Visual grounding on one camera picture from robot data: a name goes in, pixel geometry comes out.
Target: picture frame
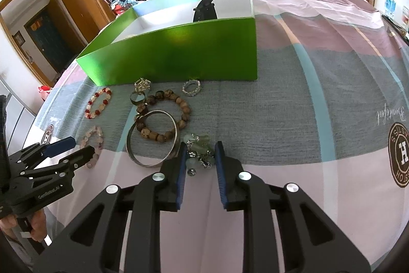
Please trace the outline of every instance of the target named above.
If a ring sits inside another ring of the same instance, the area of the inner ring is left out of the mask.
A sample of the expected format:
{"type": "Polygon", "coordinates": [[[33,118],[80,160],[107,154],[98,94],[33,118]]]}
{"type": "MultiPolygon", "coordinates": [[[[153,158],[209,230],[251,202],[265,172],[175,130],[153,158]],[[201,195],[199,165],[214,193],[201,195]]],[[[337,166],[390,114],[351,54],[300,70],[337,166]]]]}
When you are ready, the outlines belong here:
{"type": "Polygon", "coordinates": [[[21,47],[25,43],[25,39],[23,35],[21,35],[20,31],[13,35],[13,39],[15,40],[19,47],[21,47]]]}

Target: red plastic bag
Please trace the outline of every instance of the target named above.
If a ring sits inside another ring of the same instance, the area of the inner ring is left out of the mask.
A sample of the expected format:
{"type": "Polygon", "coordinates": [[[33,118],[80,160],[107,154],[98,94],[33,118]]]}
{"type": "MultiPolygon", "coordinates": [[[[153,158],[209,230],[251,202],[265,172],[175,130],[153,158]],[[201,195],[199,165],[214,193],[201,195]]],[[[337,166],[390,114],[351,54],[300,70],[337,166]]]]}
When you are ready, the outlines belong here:
{"type": "Polygon", "coordinates": [[[52,91],[51,87],[48,86],[39,86],[38,87],[38,92],[40,93],[40,96],[43,101],[45,101],[48,98],[48,95],[52,91]]]}

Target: wooden bead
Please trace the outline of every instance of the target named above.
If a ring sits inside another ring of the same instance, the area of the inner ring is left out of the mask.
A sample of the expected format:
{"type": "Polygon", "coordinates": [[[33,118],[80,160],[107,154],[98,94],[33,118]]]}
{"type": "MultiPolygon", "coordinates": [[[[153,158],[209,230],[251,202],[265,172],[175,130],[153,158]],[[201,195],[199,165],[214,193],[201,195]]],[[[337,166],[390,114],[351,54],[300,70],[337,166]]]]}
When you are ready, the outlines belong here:
{"type": "Polygon", "coordinates": [[[149,130],[148,128],[143,128],[141,130],[141,136],[145,139],[149,139],[149,134],[150,134],[151,130],[149,130]]]}
{"type": "Polygon", "coordinates": [[[186,125],[187,125],[186,122],[184,120],[182,120],[182,119],[177,121],[176,123],[177,123],[177,127],[179,129],[181,129],[181,130],[184,129],[186,127],[186,125]]]}
{"type": "Polygon", "coordinates": [[[169,98],[172,94],[173,94],[173,91],[172,90],[166,90],[165,92],[164,92],[164,94],[165,94],[165,98],[169,98]]]}
{"type": "Polygon", "coordinates": [[[175,136],[175,134],[172,131],[166,131],[165,132],[165,138],[166,138],[167,141],[171,140],[174,136],[175,136]]]}
{"type": "Polygon", "coordinates": [[[136,108],[136,111],[141,115],[145,115],[148,112],[148,107],[141,103],[138,108],[136,108]]]}
{"type": "Polygon", "coordinates": [[[178,96],[175,93],[173,93],[173,94],[171,94],[169,96],[169,100],[171,100],[171,101],[176,101],[177,98],[178,98],[178,96]]]}
{"type": "Polygon", "coordinates": [[[157,91],[155,93],[155,97],[156,99],[158,99],[159,101],[162,101],[165,98],[165,93],[164,91],[157,91]]]}
{"type": "Polygon", "coordinates": [[[136,129],[141,132],[143,128],[146,128],[146,125],[143,123],[136,124],[136,129]]]}
{"type": "Polygon", "coordinates": [[[184,114],[190,114],[190,112],[191,112],[189,107],[184,107],[181,110],[183,111],[184,114]]]}
{"type": "Polygon", "coordinates": [[[150,105],[156,104],[156,96],[149,95],[149,96],[146,98],[146,103],[148,103],[148,104],[150,104],[150,105]]]}
{"type": "Polygon", "coordinates": [[[165,142],[165,141],[166,141],[166,138],[165,138],[164,135],[158,135],[157,141],[158,141],[158,142],[165,142]]]}
{"type": "Polygon", "coordinates": [[[158,135],[159,135],[159,134],[157,134],[156,132],[151,131],[151,132],[149,133],[149,139],[156,141],[158,135]]]}
{"type": "Polygon", "coordinates": [[[182,120],[184,120],[185,122],[187,122],[187,121],[189,120],[189,114],[183,113],[183,114],[181,115],[181,118],[182,118],[182,120]]]}

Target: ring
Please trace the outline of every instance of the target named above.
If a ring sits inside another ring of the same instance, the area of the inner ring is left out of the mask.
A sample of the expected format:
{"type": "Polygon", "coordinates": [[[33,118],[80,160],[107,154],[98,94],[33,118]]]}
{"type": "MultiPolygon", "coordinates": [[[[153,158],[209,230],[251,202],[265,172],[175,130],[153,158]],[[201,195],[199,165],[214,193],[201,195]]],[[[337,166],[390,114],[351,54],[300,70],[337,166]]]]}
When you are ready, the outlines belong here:
{"type": "Polygon", "coordinates": [[[186,95],[195,96],[201,90],[200,81],[196,79],[191,79],[183,84],[181,91],[184,92],[186,95]],[[187,91],[186,88],[190,85],[196,84],[197,87],[191,91],[187,91]]]}
{"type": "Polygon", "coordinates": [[[138,105],[140,105],[141,103],[145,103],[146,95],[145,95],[145,92],[143,92],[143,91],[140,91],[140,92],[134,91],[134,92],[130,93],[129,99],[130,99],[130,102],[131,102],[133,105],[138,106],[138,105]],[[136,95],[143,95],[144,98],[141,99],[141,100],[132,100],[132,95],[134,95],[134,94],[136,94],[136,95]]]}
{"type": "Polygon", "coordinates": [[[137,80],[134,85],[135,85],[136,92],[143,92],[143,91],[151,89],[151,82],[143,78],[140,78],[139,80],[137,80]]]}
{"type": "Polygon", "coordinates": [[[177,153],[179,151],[179,147],[180,147],[180,133],[179,133],[179,130],[177,128],[176,121],[170,114],[168,114],[166,111],[163,111],[163,110],[153,110],[153,111],[148,112],[145,115],[140,115],[138,117],[138,119],[136,120],[136,122],[134,122],[134,124],[132,124],[132,126],[130,127],[129,132],[128,132],[128,136],[126,137],[126,152],[128,153],[129,157],[137,165],[140,165],[140,166],[146,167],[146,168],[160,167],[162,162],[164,162],[167,159],[174,158],[177,155],[177,153]],[[133,131],[135,129],[136,124],[138,122],[140,122],[140,121],[144,122],[146,120],[146,118],[148,118],[150,115],[153,115],[153,114],[163,114],[163,115],[168,116],[172,120],[173,126],[175,127],[175,139],[173,140],[172,149],[170,150],[170,152],[167,154],[167,156],[162,161],[160,161],[158,163],[155,163],[154,165],[144,165],[144,164],[140,163],[137,160],[137,158],[134,156],[134,154],[132,152],[132,148],[130,147],[130,138],[132,136],[132,133],[133,133],[133,131]]]}

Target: green box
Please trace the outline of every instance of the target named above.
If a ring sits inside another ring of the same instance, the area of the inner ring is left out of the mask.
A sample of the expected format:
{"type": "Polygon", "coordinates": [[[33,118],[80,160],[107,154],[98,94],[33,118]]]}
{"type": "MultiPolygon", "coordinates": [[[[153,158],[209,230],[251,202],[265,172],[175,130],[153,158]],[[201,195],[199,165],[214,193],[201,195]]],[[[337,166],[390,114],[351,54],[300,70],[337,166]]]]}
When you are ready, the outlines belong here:
{"type": "Polygon", "coordinates": [[[192,22],[201,0],[149,0],[107,26],[77,57],[98,86],[256,80],[252,0],[213,0],[217,19],[192,22]]]}

